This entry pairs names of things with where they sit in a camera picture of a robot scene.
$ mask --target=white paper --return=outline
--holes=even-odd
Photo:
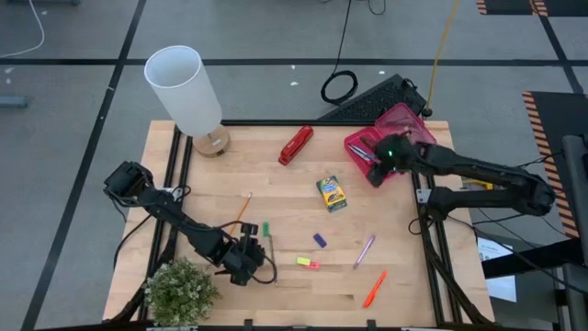
[[[480,253],[481,261],[513,254],[508,249],[496,244],[492,240],[484,238],[478,238],[478,252]],[[488,287],[488,293],[493,298],[516,302],[515,276],[486,280],[486,286]]]

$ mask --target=pencil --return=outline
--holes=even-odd
[[[241,220],[241,216],[243,216],[243,212],[245,211],[245,208],[247,208],[247,205],[249,204],[249,200],[251,199],[251,197],[254,194],[252,192],[249,192],[249,195],[247,196],[247,199],[245,200],[245,202],[243,203],[243,206],[241,207],[241,211],[239,211],[239,215],[237,215],[237,219],[235,221],[240,221]],[[237,224],[233,224],[231,226],[231,230],[229,230],[229,235],[232,235],[232,232],[235,230],[235,226]]]

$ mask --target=purple pen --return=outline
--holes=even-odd
[[[376,240],[375,235],[372,235],[369,237],[369,240],[367,241],[367,244],[364,247],[364,250],[361,251],[361,255],[359,255],[356,263],[353,265],[353,269],[357,269],[357,267],[359,266],[359,263],[361,263],[361,260],[364,259],[364,256],[366,255],[366,252],[368,251],[368,249],[371,247],[372,244],[374,244],[374,240]]]

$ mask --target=orange pen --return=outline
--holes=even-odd
[[[384,281],[384,279],[386,278],[387,275],[388,275],[388,271],[384,270],[382,272],[381,276],[379,276],[379,280],[378,280],[378,282],[376,282],[376,286],[374,286],[374,288],[371,290],[371,292],[367,296],[366,300],[364,301],[364,308],[368,308],[371,305],[371,302],[374,301],[374,297],[376,296],[376,292],[379,289],[379,285],[382,284],[382,281]]]

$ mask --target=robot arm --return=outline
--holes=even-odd
[[[459,191],[437,187],[422,192],[429,214],[444,220],[455,208],[512,208],[522,214],[545,215],[555,201],[553,188],[537,175],[519,167],[467,158],[434,144],[412,144],[408,132],[389,135],[373,146],[380,161],[379,176],[390,171],[423,175],[459,175],[501,186],[491,191]]]
[[[143,207],[150,215],[170,223],[185,234],[196,253],[216,267],[225,267],[217,274],[230,274],[231,283],[244,286],[251,278],[257,280],[253,275],[267,259],[264,248],[256,238],[251,237],[257,234],[257,225],[241,222],[223,225],[242,225],[243,236],[237,240],[225,233],[222,227],[197,223],[182,211],[171,192],[154,187],[151,172],[138,163],[123,162],[104,183],[104,192],[119,205]]]

